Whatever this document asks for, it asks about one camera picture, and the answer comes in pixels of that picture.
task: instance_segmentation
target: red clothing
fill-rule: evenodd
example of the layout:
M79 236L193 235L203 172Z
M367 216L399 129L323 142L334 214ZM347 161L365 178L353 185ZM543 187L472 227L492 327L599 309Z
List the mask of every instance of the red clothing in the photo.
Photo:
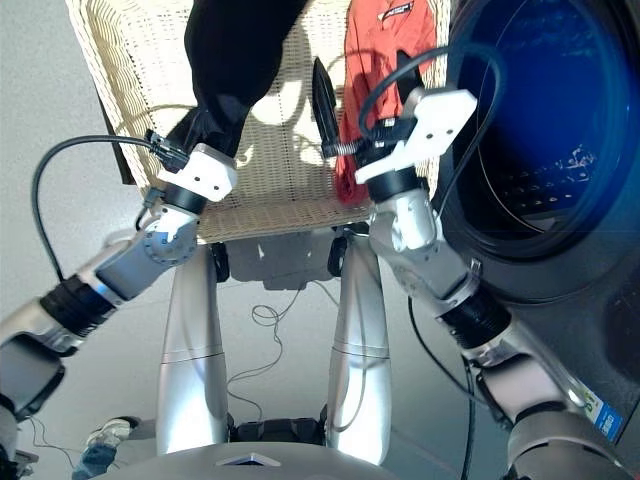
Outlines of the red clothing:
M346 79L340 121L340 140L359 138L360 107L387 75L396 69L396 56L402 50L410 57L433 48L436 32L427 0L352 0L344 41ZM369 114L375 120L397 117L402 110L398 89L390 87L378 98ZM335 183L338 198L346 204L361 202L367 196L364 185L357 185L353 157L336 161Z

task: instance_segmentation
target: wicker basket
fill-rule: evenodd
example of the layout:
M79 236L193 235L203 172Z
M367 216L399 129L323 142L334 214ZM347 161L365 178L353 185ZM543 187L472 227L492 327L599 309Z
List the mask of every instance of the wicker basket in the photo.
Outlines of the wicker basket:
M439 44L448 40L448 0L428 0ZM109 121L120 135L141 137L148 128L167 134L195 104L183 36L189 0L67 0L73 28ZM333 186L334 162L319 154L313 121L313 58L344 84L344 33L349 0L312 0L284 45L278 76L247 119L238 161L239 182L223 202L203 214L201 241L216 242L341 225L367 217L368 205L345 207ZM426 74L442 85L446 60ZM158 180L158 160L140 147L123 146L138 187ZM437 161L418 169L430 184Z

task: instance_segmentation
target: black cable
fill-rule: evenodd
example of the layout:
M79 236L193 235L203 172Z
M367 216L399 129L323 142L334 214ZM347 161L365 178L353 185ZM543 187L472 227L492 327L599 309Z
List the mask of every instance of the black cable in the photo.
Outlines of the black cable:
M127 143L130 145L139 145L141 147L147 147L152 152L155 151L156 147L147 140L142 140L140 138L133 137L121 137L117 135L85 135L82 137L75 137L65 140L64 142L58 143L56 146L51 148L47 153L44 154L40 162L38 163L35 172L33 173L33 179L31 181L31 209L33 211L33 218L36 223L36 229L38 230L38 235L40 236L40 240L44 244L44 249L47 252L47 256L53 268L56 272L56 276L58 280L61 282L64 281L64 275L62 274L62 269L60 268L60 263L58 262L58 258L51 247L51 242L49 242L49 237L47 236L47 232L44 229L44 225L42 223L42 217L40 215L40 180L42 178L42 174L46 169L49 162L55 157L58 153L63 150L66 150L69 147L73 147L75 145L82 145L85 143Z
M465 372L465 376L467 377L468 392L470 395L473 395L474 388L473 388L473 375L471 373L471 366L469 365L469 361L464 357L462 357L462 363L464 364L464 372ZM473 442L475 440L475 433L476 433L476 404L471 399L469 399L468 401L469 401L469 425L467 428L467 446L464 451L464 462L462 464L462 473L460 474L461 480L467 480L469 478L469 470L471 468L471 457L473 455Z
M471 55L474 57L478 57L482 60L485 60L491 70L493 71L493 76L495 79L495 90L493 93L493 99L491 100L491 105L489 106L489 110L487 111L484 120L478 127L475 135L471 139L469 146L463 153L460 158L460 162L456 166L453 176L449 181L449 184L444 190L444 194L442 195L442 202L440 203L440 212L438 217L442 214L444 207L447 203L447 199L451 194L455 183L458 178L462 174L462 171L465 169L473 153L480 145L482 141L482 137L486 133L489 125L493 122L496 116L496 111L500 102L502 100L502 96L504 95L504 84L506 83L506 68L504 62L497 51L489 47L487 45L481 45L477 43L466 43L461 45L447 45L444 47L433 48L431 50L427 50L419 55L416 55L411 60L409 60L402 67L391 72L382 82L380 82L376 88L369 94L362 105L362 109L360 110L360 115L358 116L358 127L360 132L365 138L375 140L376 135L373 129L367 127L367 116L369 112L373 109L376 101L382 95L382 93L398 81L401 77L418 67L419 65L432 60L441 55L449 55L450 57L458 56L458 55Z
M134 226L136 227L136 232L139 232L140 229L142 228L142 226L140 225L140 222L142 222L142 219L144 218L145 213L147 213L147 207L143 206L140 209L140 212L138 213L138 216L136 217L136 221L134 223Z
M36 443L36 424L35 424L34 420L36 422L38 422L40 424L40 426L42 427L42 443ZM39 420L39 419L37 419L35 417L29 417L29 421L31 422L31 426L33 427L33 440L31 442L33 444L33 446L36 447L36 448L52 448L54 450L58 450L58 451L64 453L65 457L67 457L67 461L69 462L69 466L71 467L71 470L73 470L75 468L75 466L73 465L73 462L71 461L71 456L67 452L68 449L62 448L62 447L58 447L57 445L52 445L49 442L47 442L47 440L45 438L45 433L47 432L47 427L45 427L44 423L42 423L41 420Z
M409 318L411 320L411 327L413 328L416 337L418 338L418 342L422 346L423 350L429 355L433 363L444 373L444 375L451 381L452 385L456 387L465 397L469 400L474 401L478 405L481 405L482 408L489 408L486 402L478 397L476 397L473 393L469 393L469 390L465 388L457 379L453 376L453 374L445 367L440 360L433 354L431 349L427 346L425 341L420 334L420 330L418 330L418 325L416 324L416 319L413 315L413 299L411 297L407 297L407 307L409 310Z

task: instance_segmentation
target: sneaker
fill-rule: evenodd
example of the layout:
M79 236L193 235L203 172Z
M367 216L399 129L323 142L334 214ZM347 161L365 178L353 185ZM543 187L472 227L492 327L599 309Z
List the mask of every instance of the sneaker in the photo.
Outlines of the sneaker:
M117 448L127 440L131 432L138 426L138 421L131 417L112 418L87 438L87 447L108 445Z

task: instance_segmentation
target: washing machine door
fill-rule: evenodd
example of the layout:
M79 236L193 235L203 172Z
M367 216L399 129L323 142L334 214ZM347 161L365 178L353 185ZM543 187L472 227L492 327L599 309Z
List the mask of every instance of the washing machine door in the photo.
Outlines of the washing machine door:
M495 45L506 93L442 214L486 285L623 417L640 396L639 31L637 0L466 2L451 43ZM441 162L438 208L495 86L471 58L449 80L479 107Z

